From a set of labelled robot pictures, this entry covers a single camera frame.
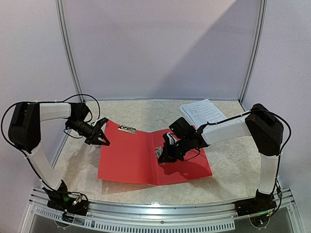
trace red folder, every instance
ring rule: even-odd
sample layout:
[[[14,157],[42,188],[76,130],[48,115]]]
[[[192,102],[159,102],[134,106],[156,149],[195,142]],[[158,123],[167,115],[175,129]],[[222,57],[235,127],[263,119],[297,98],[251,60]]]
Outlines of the red folder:
[[[118,130],[118,124],[108,121],[105,135],[110,146],[102,146],[98,178],[123,183],[166,185],[182,183],[212,175],[204,150],[189,161],[158,165],[156,147],[162,147],[163,134],[169,129],[137,134]],[[195,156],[189,151],[185,160]]]

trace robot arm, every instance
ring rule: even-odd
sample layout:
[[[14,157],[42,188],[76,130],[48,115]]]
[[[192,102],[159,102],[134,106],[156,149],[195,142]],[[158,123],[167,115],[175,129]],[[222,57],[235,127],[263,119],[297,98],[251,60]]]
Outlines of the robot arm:
[[[66,129],[73,129],[85,137],[85,143],[109,146],[110,142],[101,129],[108,119],[101,118],[89,125],[84,122],[89,112],[85,103],[19,103],[15,106],[8,133],[10,141],[25,153],[44,183],[43,189],[50,198],[48,206],[61,211],[70,209],[71,213],[79,215],[86,215],[88,201],[81,200],[81,194],[79,200],[68,196],[71,192],[68,192],[64,181],[54,172],[41,147],[40,123],[64,118],[67,119]]]
[[[237,211],[240,215],[246,215],[275,208],[273,190],[283,125],[261,104],[255,104],[248,113],[219,123],[208,123],[197,130],[181,117],[170,126],[170,129],[179,140],[169,133],[163,135],[165,143],[163,153],[158,158],[159,164],[183,161],[186,152],[192,149],[208,147],[231,138],[252,136],[261,156],[260,181],[255,199],[237,203]]]

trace marble-patterned surface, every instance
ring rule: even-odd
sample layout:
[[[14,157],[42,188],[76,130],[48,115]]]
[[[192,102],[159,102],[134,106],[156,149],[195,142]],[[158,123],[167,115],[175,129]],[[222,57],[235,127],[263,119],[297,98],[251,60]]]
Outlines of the marble-patterned surface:
[[[181,117],[178,107],[191,101],[128,100],[101,101],[101,116],[138,130],[152,132],[167,128]],[[227,116],[243,112],[238,102],[214,101]],[[95,102],[87,105],[97,118]],[[246,198],[255,195],[259,182],[260,156],[251,137],[218,142],[205,149],[213,176],[165,186],[115,183],[97,178],[100,146],[84,139],[68,138],[55,171],[70,191],[90,199],[122,203],[196,204]]]

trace stack of papers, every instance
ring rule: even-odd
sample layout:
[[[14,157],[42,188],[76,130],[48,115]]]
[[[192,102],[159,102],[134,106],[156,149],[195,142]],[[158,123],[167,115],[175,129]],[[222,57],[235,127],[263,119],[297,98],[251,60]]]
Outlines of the stack of papers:
[[[224,114],[209,100],[182,104],[179,110],[197,129],[207,122],[214,123],[226,119]]]

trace aluminum frame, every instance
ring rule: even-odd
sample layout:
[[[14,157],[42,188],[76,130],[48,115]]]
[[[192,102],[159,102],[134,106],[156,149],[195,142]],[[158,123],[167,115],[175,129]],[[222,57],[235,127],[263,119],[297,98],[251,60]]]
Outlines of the aluminum frame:
[[[29,232],[36,214],[63,222],[60,220],[62,212],[48,208],[48,200],[43,190],[33,189],[21,232]],[[91,200],[87,216],[75,216],[73,225],[105,232],[223,232],[235,229],[234,220],[248,218],[248,216],[238,217],[234,201],[192,205],[148,205]],[[289,216],[294,232],[303,232],[289,188],[283,190],[281,208],[291,210]]]

